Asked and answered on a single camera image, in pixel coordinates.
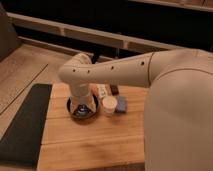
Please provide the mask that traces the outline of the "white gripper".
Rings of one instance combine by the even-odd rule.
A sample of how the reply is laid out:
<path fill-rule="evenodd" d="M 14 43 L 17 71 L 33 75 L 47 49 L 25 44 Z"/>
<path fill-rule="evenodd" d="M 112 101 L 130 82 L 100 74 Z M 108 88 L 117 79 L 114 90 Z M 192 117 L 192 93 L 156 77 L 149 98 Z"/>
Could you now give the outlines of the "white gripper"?
<path fill-rule="evenodd" d="M 95 111 L 95 102 L 88 84 L 70 85 L 70 110 L 74 112 L 79 105 L 86 105 L 92 112 Z"/>

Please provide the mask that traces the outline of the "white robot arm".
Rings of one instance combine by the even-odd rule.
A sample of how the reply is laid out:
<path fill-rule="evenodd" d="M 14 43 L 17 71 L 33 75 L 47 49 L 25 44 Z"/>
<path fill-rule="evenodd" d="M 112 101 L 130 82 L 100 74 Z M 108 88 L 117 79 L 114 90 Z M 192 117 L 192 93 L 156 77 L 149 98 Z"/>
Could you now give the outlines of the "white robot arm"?
<path fill-rule="evenodd" d="M 80 103 L 90 83 L 147 87 L 146 171 L 213 171 L 213 53 L 177 49 L 98 64 L 80 53 L 59 77 Z"/>

